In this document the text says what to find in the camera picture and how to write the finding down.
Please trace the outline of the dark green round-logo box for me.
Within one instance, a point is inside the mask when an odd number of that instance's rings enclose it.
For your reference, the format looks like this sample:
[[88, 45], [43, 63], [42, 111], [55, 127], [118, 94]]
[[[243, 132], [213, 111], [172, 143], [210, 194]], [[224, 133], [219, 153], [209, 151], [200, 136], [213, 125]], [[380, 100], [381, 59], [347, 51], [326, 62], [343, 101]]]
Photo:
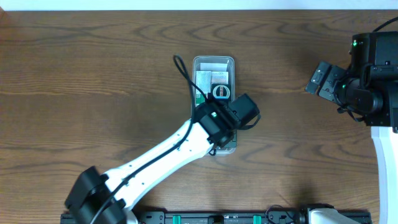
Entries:
[[229, 101], [231, 99], [231, 86], [224, 83], [214, 83], [211, 85], [211, 94], [217, 100]]

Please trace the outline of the white green medicine box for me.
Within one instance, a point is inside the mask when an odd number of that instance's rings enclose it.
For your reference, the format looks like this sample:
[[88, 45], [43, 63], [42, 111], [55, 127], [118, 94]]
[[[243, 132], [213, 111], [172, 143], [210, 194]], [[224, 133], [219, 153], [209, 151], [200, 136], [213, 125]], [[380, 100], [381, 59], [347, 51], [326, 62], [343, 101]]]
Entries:
[[199, 105], [207, 100], [211, 91], [211, 71], [196, 71], [195, 84], [197, 86], [195, 104]]

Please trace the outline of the clear plastic container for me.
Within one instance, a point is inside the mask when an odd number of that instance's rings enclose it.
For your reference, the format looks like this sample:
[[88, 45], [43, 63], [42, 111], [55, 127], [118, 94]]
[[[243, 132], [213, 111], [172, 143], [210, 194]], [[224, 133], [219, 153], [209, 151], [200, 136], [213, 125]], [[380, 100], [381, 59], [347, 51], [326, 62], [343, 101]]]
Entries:
[[222, 102], [236, 99], [235, 63], [230, 56], [200, 55], [193, 59], [192, 82], [195, 90], [195, 105], [205, 102], [200, 90]]

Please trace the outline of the blue white medicine box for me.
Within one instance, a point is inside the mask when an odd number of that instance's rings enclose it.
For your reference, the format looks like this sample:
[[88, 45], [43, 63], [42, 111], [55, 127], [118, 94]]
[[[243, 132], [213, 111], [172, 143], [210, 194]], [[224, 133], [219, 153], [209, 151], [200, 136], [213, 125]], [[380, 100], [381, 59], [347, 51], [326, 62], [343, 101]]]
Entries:
[[229, 73], [228, 72], [211, 72], [211, 84], [228, 84]]

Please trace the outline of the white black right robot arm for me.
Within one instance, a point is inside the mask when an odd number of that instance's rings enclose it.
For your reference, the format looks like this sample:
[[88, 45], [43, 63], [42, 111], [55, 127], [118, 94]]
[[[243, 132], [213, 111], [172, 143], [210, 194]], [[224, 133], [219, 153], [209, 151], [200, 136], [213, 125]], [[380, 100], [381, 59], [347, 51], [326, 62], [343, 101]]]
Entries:
[[397, 223], [397, 72], [365, 63], [343, 69], [321, 61], [305, 91], [371, 128], [378, 165], [380, 223]]

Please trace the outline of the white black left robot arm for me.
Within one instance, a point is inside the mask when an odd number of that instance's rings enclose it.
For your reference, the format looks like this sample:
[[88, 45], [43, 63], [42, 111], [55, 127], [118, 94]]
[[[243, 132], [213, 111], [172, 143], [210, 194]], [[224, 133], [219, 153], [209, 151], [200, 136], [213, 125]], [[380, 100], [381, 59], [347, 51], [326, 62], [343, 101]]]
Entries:
[[208, 100], [166, 140], [140, 157], [100, 174], [92, 166], [74, 183], [65, 207], [77, 223], [137, 223], [134, 206], [153, 187], [184, 165], [224, 147], [256, 117], [256, 106]]

